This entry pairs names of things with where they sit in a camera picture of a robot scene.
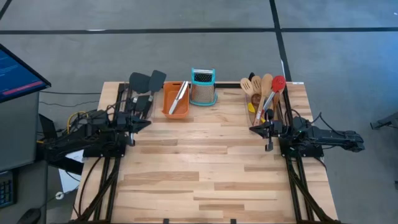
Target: computer mouse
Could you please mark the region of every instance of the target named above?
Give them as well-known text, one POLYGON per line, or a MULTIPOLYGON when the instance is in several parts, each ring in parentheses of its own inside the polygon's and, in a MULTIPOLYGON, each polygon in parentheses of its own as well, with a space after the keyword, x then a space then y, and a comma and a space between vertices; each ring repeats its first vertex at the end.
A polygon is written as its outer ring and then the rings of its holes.
POLYGON ((41 216, 42 212, 39 208, 31 208, 23 214, 17 224, 36 224, 41 216))

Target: cheese grater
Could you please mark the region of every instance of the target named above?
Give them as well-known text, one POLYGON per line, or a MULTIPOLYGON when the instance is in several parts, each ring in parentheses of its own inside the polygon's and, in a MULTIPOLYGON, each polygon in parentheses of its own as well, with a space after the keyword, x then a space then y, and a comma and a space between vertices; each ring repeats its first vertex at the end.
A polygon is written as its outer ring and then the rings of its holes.
POLYGON ((215 69, 192 69, 190 103, 198 106, 211 106, 217 101, 215 69))

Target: yellow wire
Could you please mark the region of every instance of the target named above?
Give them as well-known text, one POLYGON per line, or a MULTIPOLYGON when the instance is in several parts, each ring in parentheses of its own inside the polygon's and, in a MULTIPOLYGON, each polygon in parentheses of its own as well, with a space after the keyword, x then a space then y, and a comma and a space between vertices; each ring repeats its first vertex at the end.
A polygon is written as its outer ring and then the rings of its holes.
POLYGON ((86 113, 85 111, 79 111, 79 112, 76 112, 76 113, 73 113, 72 115, 70 115, 69 116, 69 118, 68 118, 68 122, 67 122, 67 133, 69 134, 69 129, 70 129, 70 120, 73 118, 73 116, 75 116, 76 114, 79 114, 79 113, 86 113))

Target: white paper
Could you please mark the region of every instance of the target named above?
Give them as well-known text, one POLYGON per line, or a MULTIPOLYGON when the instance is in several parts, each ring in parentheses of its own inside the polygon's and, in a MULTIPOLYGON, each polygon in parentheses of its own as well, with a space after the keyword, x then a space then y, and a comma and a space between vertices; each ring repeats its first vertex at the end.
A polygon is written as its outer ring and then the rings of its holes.
MULTIPOLYGON (((69 154, 67 154, 66 157, 68 157, 70 159, 73 159, 73 160, 76 160, 78 162, 83 162, 83 150, 80 150, 80 151, 77 151, 77 152, 73 152, 73 153, 69 153, 69 154)), ((80 183, 79 181, 76 181, 73 178, 71 178, 63 169, 58 169, 58 170, 59 170, 59 173, 60 173, 60 178, 61 178, 61 184, 62 184, 63 192, 68 192, 68 191, 71 191, 71 190, 73 190, 73 189, 78 187, 78 185, 80 183)), ((74 178, 76 178, 78 180, 81 179, 80 175, 71 174, 70 172, 69 172, 69 174, 72 177, 74 177, 74 178)))

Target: keyboard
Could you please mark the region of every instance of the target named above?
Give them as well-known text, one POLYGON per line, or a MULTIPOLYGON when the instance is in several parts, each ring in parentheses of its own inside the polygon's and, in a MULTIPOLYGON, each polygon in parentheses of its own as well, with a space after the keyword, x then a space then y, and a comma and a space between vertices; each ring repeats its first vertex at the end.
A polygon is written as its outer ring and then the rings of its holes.
POLYGON ((16 175, 13 171, 0 173, 0 208, 14 205, 16 200, 16 175))

